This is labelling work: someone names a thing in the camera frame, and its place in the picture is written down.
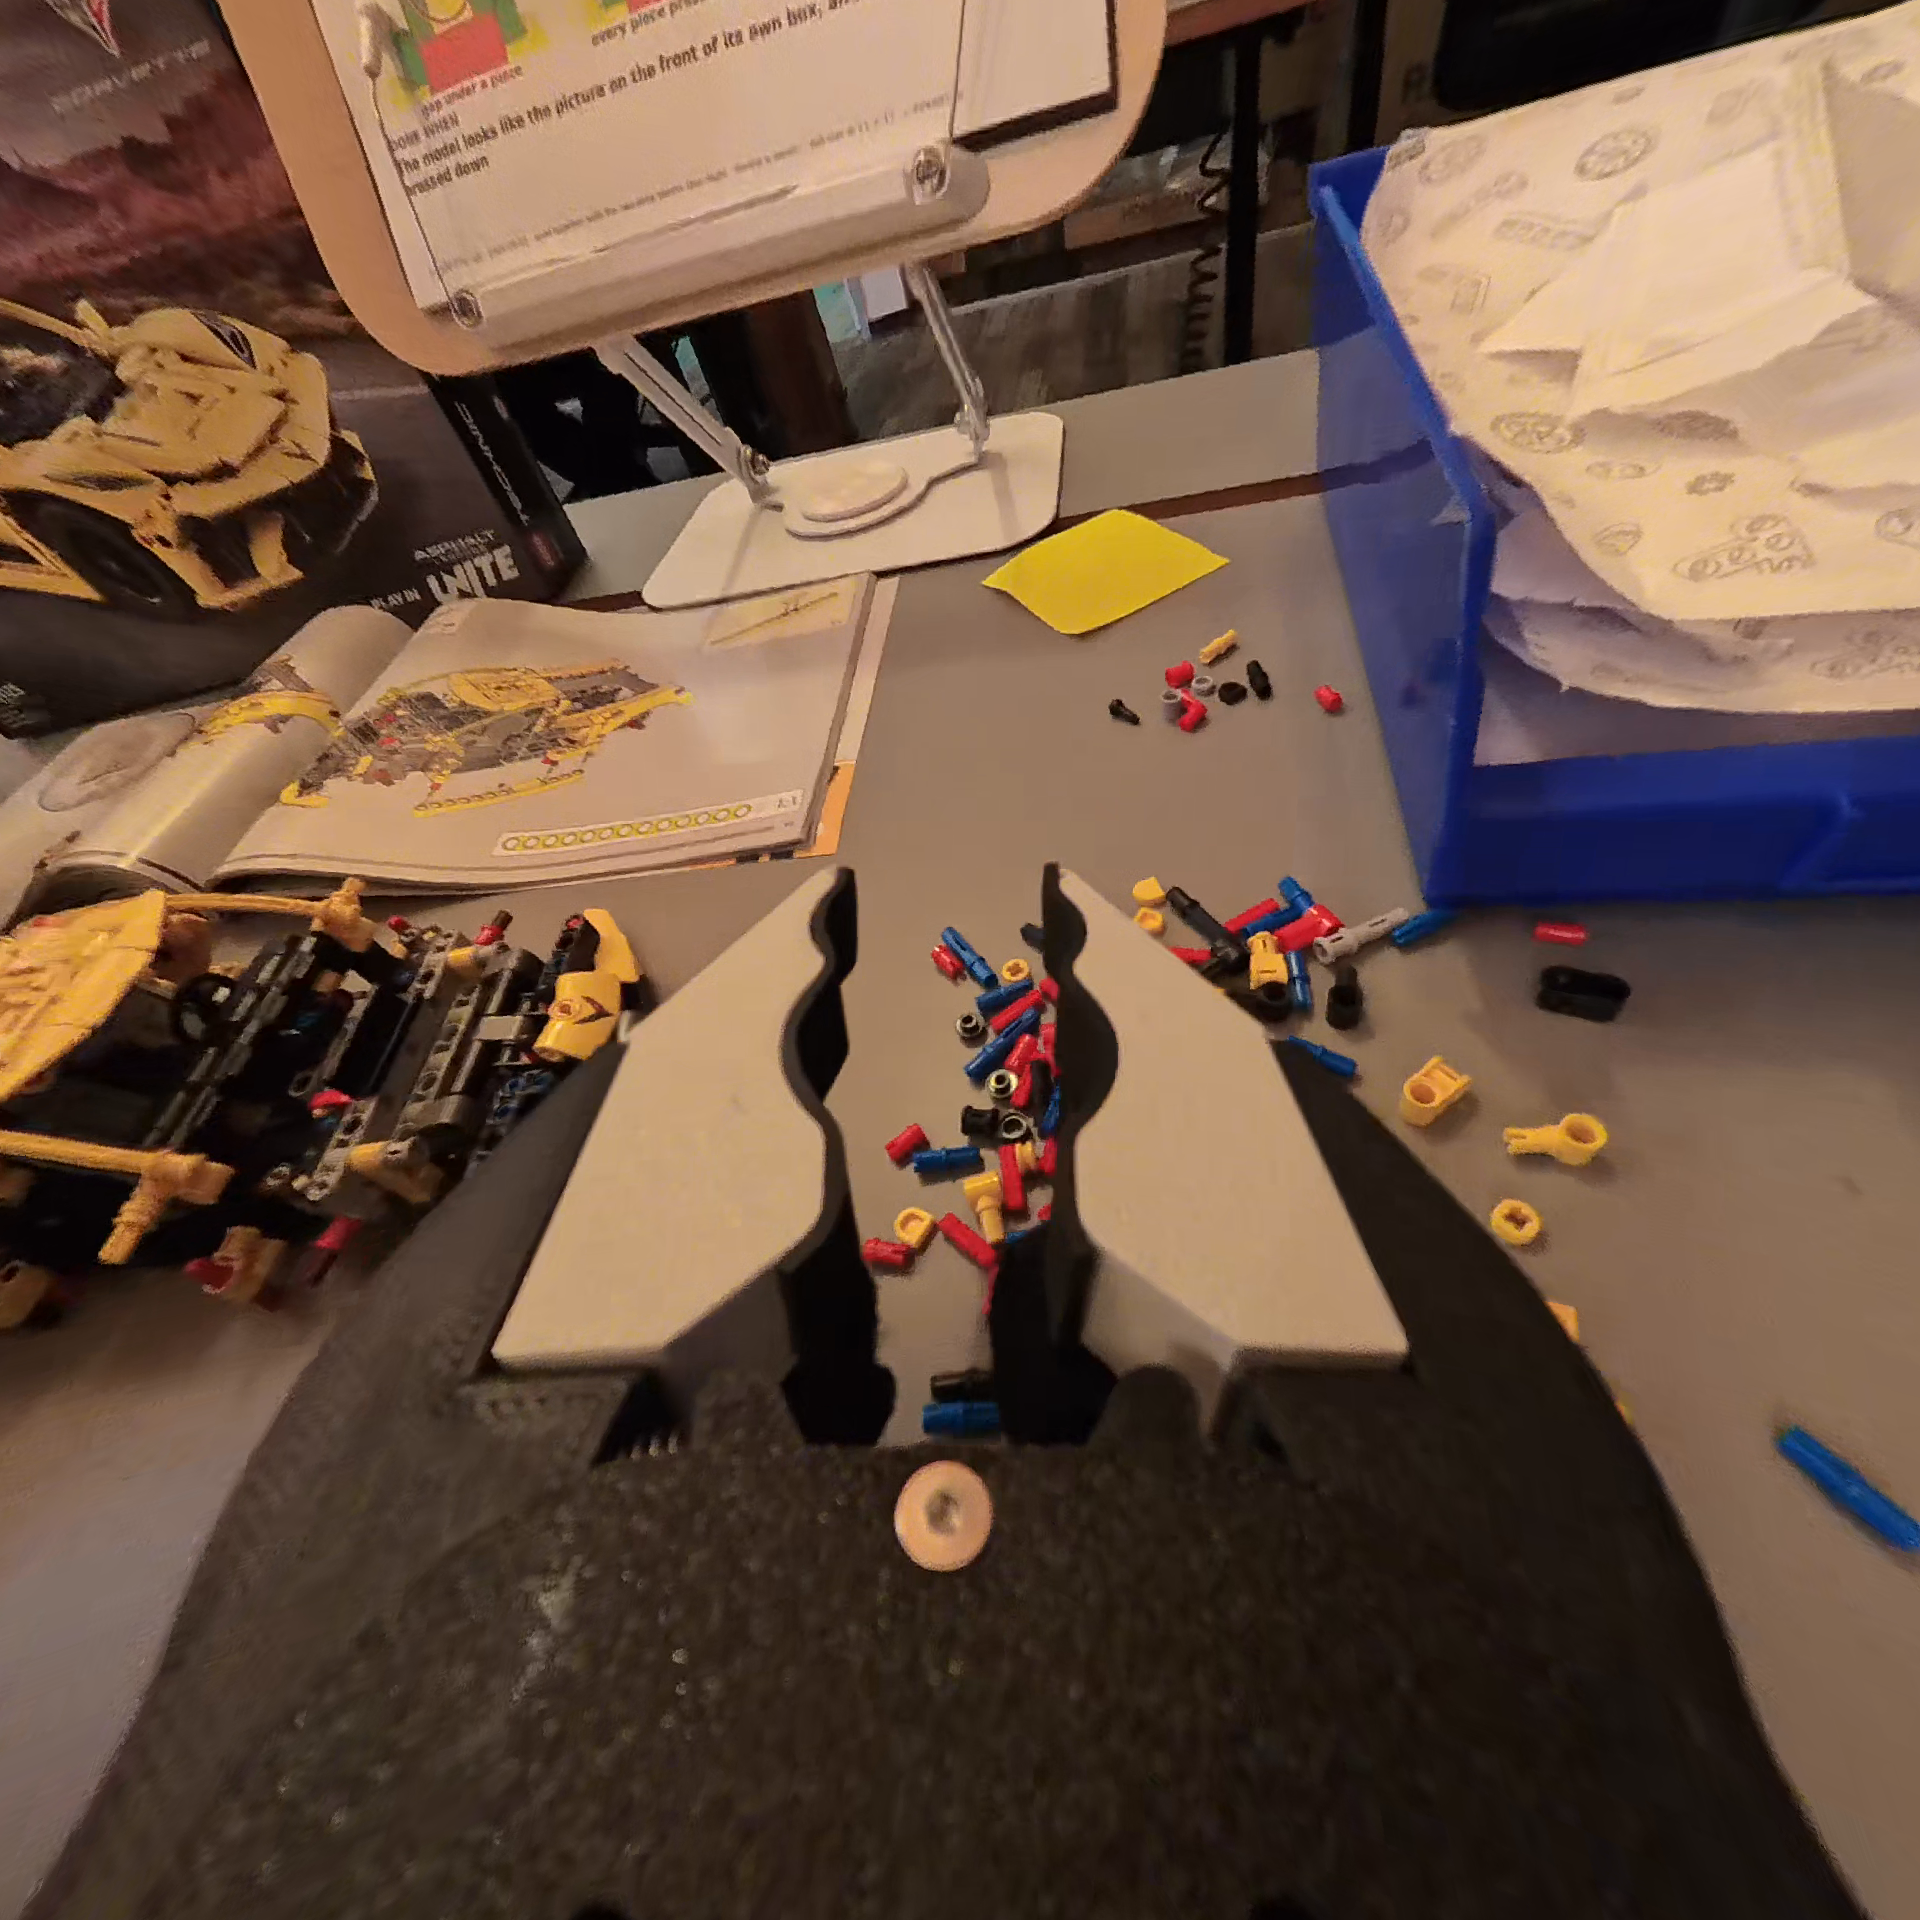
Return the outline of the grey desk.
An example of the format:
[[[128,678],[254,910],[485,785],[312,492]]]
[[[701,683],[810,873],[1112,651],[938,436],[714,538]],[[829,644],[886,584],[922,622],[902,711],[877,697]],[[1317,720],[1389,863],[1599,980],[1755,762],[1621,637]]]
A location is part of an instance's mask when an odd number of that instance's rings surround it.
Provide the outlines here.
[[[1344,915],[1427,898],[1311,481],[1317,387],[1301,351],[1062,403],[1066,515],[1135,508],[1231,558],[1133,622],[1054,636],[988,562],[899,588],[837,849],[861,927],[829,1106],[867,1233],[912,1188],[883,1138],[948,1139],[961,1104],[935,935],[1011,953],[1047,860],[1218,915],[1283,875]],[[1199,736],[1108,715],[1226,627],[1275,702]],[[1356,1094],[1392,1119],[1428,1056],[1472,1075],[1466,1111],[1395,1133],[1479,1224],[1538,1206],[1525,1268],[1656,1461],[1780,1761],[1863,1905],[1916,1916],[1916,1564],[1773,1446],[1807,1426],[1916,1510],[1916,899],[1571,908],[1572,960],[1630,984],[1613,1024],[1534,1008],[1537,914],[1373,953]],[[1593,1164],[1505,1150],[1572,1111],[1606,1125]],[[125,1740],[249,1455],[373,1298],[350,1266],[281,1309],[128,1276],[5,1339],[5,1916]]]

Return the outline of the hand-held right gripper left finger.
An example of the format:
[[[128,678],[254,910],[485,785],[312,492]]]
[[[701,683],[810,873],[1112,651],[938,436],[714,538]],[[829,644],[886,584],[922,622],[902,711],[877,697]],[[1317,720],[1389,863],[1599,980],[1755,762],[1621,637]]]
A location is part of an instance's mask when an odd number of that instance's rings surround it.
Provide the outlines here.
[[[628,1034],[493,1336],[507,1373],[786,1373],[858,1360],[851,867],[807,875]]]

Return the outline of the white wooden book stand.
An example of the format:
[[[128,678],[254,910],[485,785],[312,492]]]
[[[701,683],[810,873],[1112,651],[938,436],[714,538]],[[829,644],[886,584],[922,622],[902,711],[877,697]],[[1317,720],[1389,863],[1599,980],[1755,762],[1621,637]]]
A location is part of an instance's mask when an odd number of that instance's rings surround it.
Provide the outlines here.
[[[714,242],[666,274],[617,274],[600,254],[464,306],[427,311],[402,272],[371,162],[309,2],[219,11],[292,179],[325,269],[350,313],[399,360],[435,375],[490,374],[593,351],[722,471],[642,585],[659,612],[990,555],[1035,540],[1060,508],[1064,424],[1052,411],[993,417],[929,264],[1043,228],[1083,201],[1130,143],[1156,80],[1166,4],[1112,4],[1116,103],[1049,131],[961,153],[961,201],[868,207],[820,228],[745,216],[673,232]],[[666,327],[899,268],[955,387],[955,417],[888,442],[773,458],[705,405],[648,349]]]

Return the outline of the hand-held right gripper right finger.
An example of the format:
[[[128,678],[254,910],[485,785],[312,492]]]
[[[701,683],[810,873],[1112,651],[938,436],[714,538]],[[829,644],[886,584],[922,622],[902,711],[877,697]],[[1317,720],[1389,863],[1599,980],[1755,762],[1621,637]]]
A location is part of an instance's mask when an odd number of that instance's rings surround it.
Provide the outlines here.
[[[1049,1338],[1171,1370],[1205,1418],[1267,1367],[1395,1371],[1410,1338],[1258,1021],[1060,861]]]

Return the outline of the yellow paper scrap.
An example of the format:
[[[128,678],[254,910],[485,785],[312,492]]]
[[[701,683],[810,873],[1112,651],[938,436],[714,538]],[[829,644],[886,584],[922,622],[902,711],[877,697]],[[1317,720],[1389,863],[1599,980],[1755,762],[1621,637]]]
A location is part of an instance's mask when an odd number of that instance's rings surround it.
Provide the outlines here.
[[[1019,550],[983,585],[1049,629],[1087,637],[1226,565],[1202,540],[1112,508]]]

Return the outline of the instruction booklet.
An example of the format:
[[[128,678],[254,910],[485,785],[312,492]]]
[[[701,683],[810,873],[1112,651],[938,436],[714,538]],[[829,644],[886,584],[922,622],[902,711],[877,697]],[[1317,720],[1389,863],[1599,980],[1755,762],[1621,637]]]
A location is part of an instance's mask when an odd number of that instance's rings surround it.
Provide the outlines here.
[[[805,849],[890,609],[855,576],[678,612],[322,612],[224,699],[84,732],[7,795],[5,923],[160,886],[497,896]]]

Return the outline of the printed instruction sheet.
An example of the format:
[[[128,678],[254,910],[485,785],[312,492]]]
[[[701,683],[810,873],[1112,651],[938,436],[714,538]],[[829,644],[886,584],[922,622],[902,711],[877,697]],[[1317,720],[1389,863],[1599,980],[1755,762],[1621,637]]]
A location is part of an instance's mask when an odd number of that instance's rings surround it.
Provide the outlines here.
[[[598,255],[666,276],[868,210],[972,216],[961,153],[1118,99],[1112,4],[311,4],[422,311]]]

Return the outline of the dark toy car set box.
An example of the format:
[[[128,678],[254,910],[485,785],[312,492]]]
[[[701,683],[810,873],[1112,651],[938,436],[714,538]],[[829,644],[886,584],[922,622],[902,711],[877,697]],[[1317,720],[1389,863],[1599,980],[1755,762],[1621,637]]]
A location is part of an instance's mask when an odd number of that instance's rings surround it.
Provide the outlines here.
[[[350,316],[213,4],[3,6],[7,740],[582,560],[493,383]]]

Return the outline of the blue plastic bin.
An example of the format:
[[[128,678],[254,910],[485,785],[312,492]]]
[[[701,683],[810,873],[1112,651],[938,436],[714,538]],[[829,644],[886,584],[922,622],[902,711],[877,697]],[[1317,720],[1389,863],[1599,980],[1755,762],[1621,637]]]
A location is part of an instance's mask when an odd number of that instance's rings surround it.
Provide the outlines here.
[[[1364,258],[1384,151],[1308,173],[1317,460],[1364,679],[1437,904],[1916,891],[1916,727],[1477,758],[1492,499]]]

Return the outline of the large printed paper bag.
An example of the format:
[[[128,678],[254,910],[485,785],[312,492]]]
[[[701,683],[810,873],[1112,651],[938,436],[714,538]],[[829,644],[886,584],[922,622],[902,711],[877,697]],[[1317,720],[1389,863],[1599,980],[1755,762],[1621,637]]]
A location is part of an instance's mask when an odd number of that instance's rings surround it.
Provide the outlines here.
[[[1919,7],[1403,131],[1359,217],[1564,690],[1919,699]]]

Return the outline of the pile of mixed brick pins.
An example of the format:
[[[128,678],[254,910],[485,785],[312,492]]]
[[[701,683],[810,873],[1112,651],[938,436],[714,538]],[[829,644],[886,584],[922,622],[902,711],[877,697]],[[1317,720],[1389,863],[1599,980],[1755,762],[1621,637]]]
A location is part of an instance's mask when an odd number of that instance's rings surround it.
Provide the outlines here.
[[[1283,921],[1294,926],[1294,932],[1306,935],[1308,921],[1301,914],[1313,914],[1313,901],[1285,880],[1285,912],[1268,914],[1276,908],[1268,899],[1261,910],[1265,917],[1241,915],[1238,920],[1217,926],[1208,921],[1210,948],[1166,948],[1183,962],[1231,962],[1236,958],[1253,964],[1249,980],[1238,976],[1223,980],[1234,988],[1234,1003],[1242,1003],[1261,1017],[1304,1014],[1313,1010],[1311,971],[1304,943],[1291,943],[1293,932]],[[1363,992],[1350,964],[1350,952],[1359,949],[1355,941],[1366,933],[1384,933],[1397,949],[1413,948],[1418,938],[1442,932],[1458,917],[1448,908],[1435,908],[1413,917],[1386,915],[1379,923],[1334,923],[1327,921],[1329,938],[1317,948],[1319,960],[1334,967],[1329,976],[1325,1012],[1334,1017],[1343,1032],[1363,1012]],[[969,977],[984,988],[977,996],[972,1010],[956,1020],[956,1034],[964,1043],[978,1043],[977,1056],[969,1059],[964,1073],[977,1092],[983,1092],[978,1109],[967,1108],[961,1119],[967,1139],[995,1139],[999,1152],[999,1171],[1014,1167],[1014,1185],[1020,1185],[1025,1174],[1038,1178],[1051,1174],[1054,1166],[1054,1136],[1060,1125],[1062,1092],[1060,1069],[1056,1061],[1056,1030],[1051,1016],[1056,1012],[1058,984],[1051,976],[1038,976],[1035,964],[1026,958],[1011,960],[997,971],[984,955],[952,926],[930,949],[935,965],[950,980]],[[1588,1021],[1614,1021],[1621,1017],[1630,997],[1628,980],[1610,971],[1593,971],[1567,964],[1547,965],[1538,974],[1534,1001],[1538,1010],[1579,1017]],[[1304,1059],[1317,1061],[1317,1069],[1350,1084],[1356,1077],[1359,1061],[1344,1051],[1306,1038],[1299,1032],[1283,1032],[1268,1042],[1276,1058],[1291,1058],[1288,1050]],[[1427,1128],[1447,1113],[1455,1111],[1472,1092],[1472,1075],[1456,1069],[1445,1058],[1435,1056],[1425,1061],[1407,1081],[1401,1094],[1398,1113],[1407,1125]],[[1572,1111],[1555,1122],[1510,1123],[1503,1136],[1503,1150],[1508,1158],[1549,1158],[1568,1167],[1587,1167],[1599,1158],[1610,1142],[1609,1128],[1599,1116]],[[977,1145],[956,1145],[952,1150],[932,1145],[924,1125],[909,1125],[906,1131],[888,1142],[888,1158],[899,1166],[912,1166],[918,1174],[945,1180],[958,1178],[961,1171],[972,1176],[983,1153]],[[1519,1195],[1501,1198],[1491,1211],[1491,1232],[1510,1247],[1537,1243],[1544,1232],[1544,1218],[1530,1202]],[[1847,1457],[1821,1441],[1809,1428],[1786,1426],[1776,1434],[1776,1451],[1795,1466],[1811,1484],[1814,1484],[1830,1503],[1849,1511],[1869,1532],[1884,1539],[1889,1548],[1916,1557],[1919,1522],[1897,1500],[1886,1495],[1866,1476],[1863,1476]]]

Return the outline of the cluster of small brick pins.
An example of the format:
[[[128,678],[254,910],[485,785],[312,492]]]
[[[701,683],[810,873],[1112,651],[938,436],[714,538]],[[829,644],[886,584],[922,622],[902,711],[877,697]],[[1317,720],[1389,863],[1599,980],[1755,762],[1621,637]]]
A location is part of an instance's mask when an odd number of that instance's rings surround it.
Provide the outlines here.
[[[1146,695],[1133,699],[1116,694],[1108,699],[1108,715],[1120,725],[1141,727],[1148,711],[1156,711],[1169,730],[1199,737],[1220,713],[1262,707],[1276,695],[1279,683],[1268,665],[1247,647],[1238,627],[1225,627],[1163,668],[1153,703]]]

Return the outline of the yellow black brick car model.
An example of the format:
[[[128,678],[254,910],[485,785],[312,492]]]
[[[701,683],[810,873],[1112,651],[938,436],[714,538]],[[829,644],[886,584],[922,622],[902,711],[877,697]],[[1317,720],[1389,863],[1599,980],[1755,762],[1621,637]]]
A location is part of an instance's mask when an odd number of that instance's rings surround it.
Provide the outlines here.
[[[604,908],[548,948],[322,898],[152,888],[3,940],[3,1329],[172,1269],[276,1307],[402,1227],[657,1006]]]

